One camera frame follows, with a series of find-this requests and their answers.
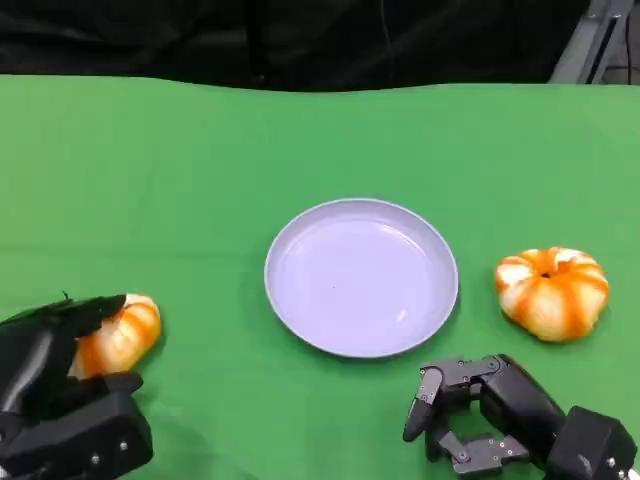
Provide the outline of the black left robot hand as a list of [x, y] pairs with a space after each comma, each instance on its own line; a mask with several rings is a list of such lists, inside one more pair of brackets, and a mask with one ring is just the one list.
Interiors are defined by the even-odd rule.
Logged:
[[73, 363], [80, 342], [125, 307], [124, 294], [65, 299], [22, 311], [1, 323], [1, 413], [47, 418], [79, 407], [117, 386], [133, 390], [141, 377], [127, 369], [90, 373]]

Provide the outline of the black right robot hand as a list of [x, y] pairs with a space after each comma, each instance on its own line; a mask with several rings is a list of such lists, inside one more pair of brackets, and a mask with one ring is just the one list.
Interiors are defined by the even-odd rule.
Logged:
[[[500, 438], [479, 434], [461, 439], [450, 428], [449, 418], [473, 403]], [[420, 367], [403, 440], [423, 436], [429, 461], [446, 458], [458, 478], [485, 479], [514, 462], [543, 468], [565, 418], [546, 390], [511, 357], [459, 357]]]

